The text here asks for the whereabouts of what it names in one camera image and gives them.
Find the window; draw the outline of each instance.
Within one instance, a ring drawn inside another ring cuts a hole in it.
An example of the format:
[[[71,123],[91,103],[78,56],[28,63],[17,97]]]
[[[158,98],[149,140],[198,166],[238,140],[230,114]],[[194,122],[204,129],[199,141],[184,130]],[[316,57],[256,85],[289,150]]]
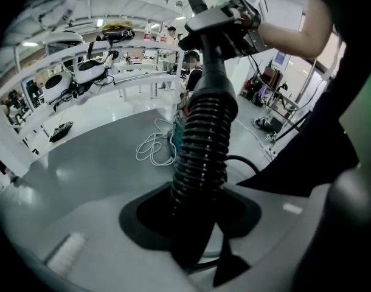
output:
[[[299,57],[291,56],[285,69],[283,80],[287,84],[288,89],[282,89],[280,92],[290,100],[296,100],[310,71],[311,64]]]
[[[334,56],[338,48],[338,41],[339,41],[338,36],[334,32],[332,32],[330,35],[329,41],[327,42],[325,46],[324,51],[317,58],[318,62],[321,65],[325,66],[326,69],[329,69],[333,64]],[[337,64],[333,70],[332,76],[335,76],[338,72],[339,62],[341,58],[344,56],[345,48],[346,48],[346,44],[342,42],[341,48],[338,52]]]

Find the gray floor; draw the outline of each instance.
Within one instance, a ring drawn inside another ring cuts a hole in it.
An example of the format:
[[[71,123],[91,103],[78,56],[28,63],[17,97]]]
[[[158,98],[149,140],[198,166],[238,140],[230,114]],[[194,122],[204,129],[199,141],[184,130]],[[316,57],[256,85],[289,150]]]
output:
[[[245,99],[238,103],[238,119],[254,129],[251,121],[263,115],[264,110]],[[138,269],[147,255],[131,253],[134,247],[119,229],[117,216],[122,204],[172,179],[173,167],[155,167],[149,160],[135,159],[136,147],[156,131],[154,120],[160,117],[160,110],[156,109],[109,123],[73,138],[35,162],[27,175],[0,196],[0,221],[9,239],[44,259],[66,234],[82,232],[88,235],[88,242],[79,266],[70,275],[72,282],[94,291],[120,291],[130,282],[137,287],[142,284],[119,268],[119,261],[124,259],[128,268]],[[265,139],[261,131],[254,129],[254,133]],[[236,121],[232,124],[229,154],[245,156],[260,169],[269,163],[255,138]],[[157,160],[165,161],[168,156],[169,149],[163,146]],[[227,172],[230,183],[254,174],[240,162],[229,162]],[[272,248],[296,219],[296,215],[282,212],[282,204],[305,204],[301,198],[255,198],[279,211],[271,210],[264,217],[265,224],[259,227],[269,240],[259,237],[249,242],[254,245],[247,258],[249,263]],[[276,226],[266,233],[271,223]],[[235,248],[241,251],[248,246],[237,244]],[[177,266],[169,255],[160,256],[157,259],[155,252],[149,253],[148,264],[144,265],[147,271],[150,269],[147,280],[163,283],[158,291],[173,291],[179,282],[186,284],[188,279],[181,272],[162,275],[166,269],[170,272]],[[146,291],[144,287],[141,285],[136,291]]]

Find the black cable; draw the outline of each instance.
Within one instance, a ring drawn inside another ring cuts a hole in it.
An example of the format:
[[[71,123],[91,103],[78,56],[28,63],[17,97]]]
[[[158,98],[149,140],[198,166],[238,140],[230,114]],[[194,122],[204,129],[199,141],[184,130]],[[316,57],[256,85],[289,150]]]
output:
[[[300,125],[309,115],[311,111],[308,111],[302,118],[300,118],[293,126],[291,126],[288,130],[286,130],[283,134],[273,140],[273,143],[276,143],[279,139],[286,136],[289,132],[295,129],[298,125]]]
[[[69,102],[72,98],[72,95],[69,97],[69,99],[64,99],[63,98],[63,95],[65,94],[65,92],[68,92],[71,94],[71,91],[69,89],[65,89],[63,92],[61,92],[60,94],[60,99],[63,101],[63,102]]]
[[[277,92],[277,91],[275,91],[275,93],[277,93],[277,95],[278,95],[277,98],[282,100],[282,104],[283,104],[283,107],[284,107],[285,110],[287,110],[287,111],[294,111],[294,109],[289,109],[289,108],[286,107],[286,104],[284,102],[283,94],[282,93]]]
[[[105,84],[96,83],[95,81],[92,81],[92,83],[95,84],[95,85],[97,85],[97,86],[106,86],[106,85],[110,85],[110,84],[112,84],[112,83],[115,81],[115,78],[114,78],[112,75],[106,75],[106,76],[103,77],[103,79],[104,79],[105,77],[111,77],[111,78],[113,78],[113,79],[112,79],[110,82],[105,83]]]
[[[250,161],[250,160],[248,160],[248,159],[246,159],[244,157],[237,156],[237,155],[229,155],[229,156],[227,156],[227,160],[238,160],[238,161],[242,161],[245,164],[247,164],[248,166],[250,166],[256,174],[257,173],[260,173],[260,170],[258,169],[258,167],[256,167],[256,165],[252,161]]]
[[[254,57],[253,57],[252,55],[249,55],[249,57],[251,57],[252,60],[254,61],[254,63],[256,64],[257,73],[258,73],[258,75],[259,75],[260,78],[261,78],[263,74],[261,73],[260,68],[259,68],[259,66],[258,66],[258,64],[257,64],[257,62],[256,62],[256,60],[254,59]]]
[[[106,63],[106,60],[107,60],[107,58],[110,56],[110,52],[111,52],[111,50],[113,49],[113,42],[110,41],[106,36],[105,36],[105,38],[106,38],[106,40],[107,40],[107,41],[109,42],[109,44],[110,44],[110,49],[108,50],[108,53],[107,53],[106,58],[103,60],[103,64]]]

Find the metal frame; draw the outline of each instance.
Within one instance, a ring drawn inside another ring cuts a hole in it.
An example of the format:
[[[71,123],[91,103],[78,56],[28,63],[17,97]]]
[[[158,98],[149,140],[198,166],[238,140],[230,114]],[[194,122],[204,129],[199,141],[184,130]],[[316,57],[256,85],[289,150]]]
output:
[[[73,57],[80,57],[84,56],[88,53],[89,44],[81,44],[75,47],[70,47],[69,49],[65,49],[54,53],[48,57],[43,58],[35,62],[34,64],[30,65],[28,68],[23,69],[20,73],[14,75],[2,88],[0,89],[0,98],[7,92],[9,92],[14,86],[18,83],[22,82],[24,79],[29,78],[35,75],[37,72],[42,71],[48,67],[51,67],[56,64],[60,64],[63,61],[70,60]],[[94,47],[92,48],[92,53],[99,53],[106,50],[109,50],[110,44],[108,41],[99,41],[94,43]],[[173,50],[177,52],[183,52],[179,47],[176,46],[169,46],[165,43],[158,43],[154,41],[144,41],[144,40],[131,40],[131,41],[123,41],[114,43],[112,46],[112,50],[116,49],[125,49],[125,48],[146,48],[146,49],[166,49],[166,50]]]

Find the white robotic device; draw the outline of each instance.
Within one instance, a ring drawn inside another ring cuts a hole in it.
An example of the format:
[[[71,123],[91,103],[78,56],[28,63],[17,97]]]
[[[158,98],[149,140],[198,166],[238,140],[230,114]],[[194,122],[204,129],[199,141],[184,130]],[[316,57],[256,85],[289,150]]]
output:
[[[83,85],[91,81],[98,80],[104,77],[105,65],[97,60],[85,61],[83,64],[78,65],[78,57],[73,60],[74,80],[77,84]]]
[[[83,37],[74,32],[61,32],[51,34],[45,41],[46,53],[52,55],[61,50],[65,50],[72,46],[77,46],[83,43]],[[71,61],[66,61],[63,66],[66,70],[69,70],[69,66],[72,64]],[[72,83],[72,74],[68,71],[61,71],[53,75],[45,83],[44,101],[46,103],[52,103],[53,101],[60,98],[61,93],[69,88]]]

